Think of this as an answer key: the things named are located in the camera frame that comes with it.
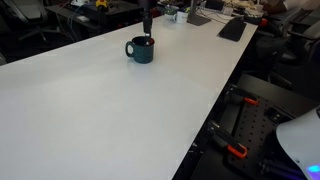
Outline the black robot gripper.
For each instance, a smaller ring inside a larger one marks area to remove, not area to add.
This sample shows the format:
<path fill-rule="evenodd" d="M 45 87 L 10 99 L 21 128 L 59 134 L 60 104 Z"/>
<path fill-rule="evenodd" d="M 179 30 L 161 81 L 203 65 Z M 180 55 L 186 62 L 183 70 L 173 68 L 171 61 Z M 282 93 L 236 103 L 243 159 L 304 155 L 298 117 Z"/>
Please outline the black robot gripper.
<path fill-rule="evenodd" d="M 152 15 L 150 12 L 157 6 L 157 0 L 139 0 L 139 6 L 146 12 L 143 15 L 143 31 L 147 37 L 150 37 L 152 28 Z"/>

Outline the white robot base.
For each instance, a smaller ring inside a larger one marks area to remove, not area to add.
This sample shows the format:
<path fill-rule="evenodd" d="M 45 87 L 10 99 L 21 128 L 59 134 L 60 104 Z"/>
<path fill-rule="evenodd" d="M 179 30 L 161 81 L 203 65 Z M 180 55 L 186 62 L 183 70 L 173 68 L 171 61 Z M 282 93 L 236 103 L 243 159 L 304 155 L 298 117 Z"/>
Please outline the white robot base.
<path fill-rule="evenodd" d="M 276 137 L 308 180 L 320 180 L 320 107 L 281 123 Z"/>

